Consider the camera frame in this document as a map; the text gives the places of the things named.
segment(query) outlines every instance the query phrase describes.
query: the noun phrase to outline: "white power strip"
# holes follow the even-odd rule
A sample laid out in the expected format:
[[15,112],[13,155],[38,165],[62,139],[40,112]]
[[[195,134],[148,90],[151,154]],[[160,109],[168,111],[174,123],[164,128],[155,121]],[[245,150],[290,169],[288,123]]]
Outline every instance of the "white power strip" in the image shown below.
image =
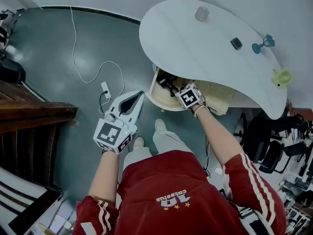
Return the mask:
[[109,87],[108,87],[108,84],[106,82],[103,82],[101,84],[102,86],[102,89],[103,89],[103,92],[104,92],[104,96],[107,98],[107,99],[110,99],[112,98],[111,96],[111,93],[110,93],[110,90],[109,90]]

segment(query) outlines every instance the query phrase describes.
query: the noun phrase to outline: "sleeve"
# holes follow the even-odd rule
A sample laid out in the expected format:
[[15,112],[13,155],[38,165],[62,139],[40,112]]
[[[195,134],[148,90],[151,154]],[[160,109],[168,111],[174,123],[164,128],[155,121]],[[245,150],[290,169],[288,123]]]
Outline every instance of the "sleeve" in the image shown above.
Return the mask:
[[237,206],[258,211],[275,235],[285,234],[284,204],[246,154],[233,157],[223,166],[223,185],[228,200]]
[[106,235],[114,231],[119,211],[107,202],[96,201],[91,196],[76,205],[74,235]]

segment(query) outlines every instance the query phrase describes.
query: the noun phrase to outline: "red jacket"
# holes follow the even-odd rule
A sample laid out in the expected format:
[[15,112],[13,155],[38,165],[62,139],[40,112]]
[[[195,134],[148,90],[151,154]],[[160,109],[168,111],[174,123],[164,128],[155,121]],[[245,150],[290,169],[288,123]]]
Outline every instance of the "red jacket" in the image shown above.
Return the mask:
[[[231,201],[260,212],[276,235],[286,231],[284,205],[245,154],[223,167]],[[238,211],[206,179],[191,152],[166,152],[129,165],[120,210],[87,196],[77,204],[75,235],[247,234]]]

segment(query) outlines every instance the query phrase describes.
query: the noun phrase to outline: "curved tabletop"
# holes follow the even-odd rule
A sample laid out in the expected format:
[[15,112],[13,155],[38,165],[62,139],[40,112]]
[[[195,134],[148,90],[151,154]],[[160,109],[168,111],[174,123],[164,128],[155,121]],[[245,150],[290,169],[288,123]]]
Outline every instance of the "curved tabletop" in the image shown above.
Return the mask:
[[[194,17],[200,6],[210,11],[205,22]],[[238,90],[272,119],[283,113],[287,90],[271,81],[273,70],[281,69],[274,54],[267,47],[255,54],[251,45],[263,39],[230,12],[197,0],[164,1],[146,13],[139,37],[148,58],[164,71]],[[243,44],[239,50],[230,43],[235,37]]]

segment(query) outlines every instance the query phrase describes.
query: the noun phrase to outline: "green floor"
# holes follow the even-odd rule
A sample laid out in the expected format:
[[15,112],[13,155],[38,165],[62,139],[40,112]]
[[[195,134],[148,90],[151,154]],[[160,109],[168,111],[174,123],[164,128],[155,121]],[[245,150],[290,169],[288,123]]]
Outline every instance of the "green floor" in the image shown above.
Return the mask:
[[[113,61],[123,70],[125,92],[148,91],[154,73],[139,42],[139,26],[90,12],[73,13],[77,29],[75,59],[83,78],[91,80],[103,62]],[[31,9],[19,18],[8,49],[12,59],[26,70],[26,82],[33,89],[49,101],[70,102],[79,108],[77,124],[62,129],[55,162],[55,183],[72,203],[87,194],[101,157],[101,149],[92,140],[101,118],[98,112],[101,83],[108,83],[113,97],[122,89],[120,71],[112,64],[104,66],[93,83],[80,80],[72,63],[74,36],[70,10]],[[233,132],[240,114],[240,109],[229,109],[218,120]],[[137,122],[138,135],[145,139],[153,154],[156,154],[152,136],[157,118],[162,118],[168,129],[176,132],[199,161],[205,163],[205,136],[198,120],[188,111],[163,113],[145,98]],[[121,156],[121,164],[126,152]],[[211,156],[210,166],[215,164],[216,159]]]

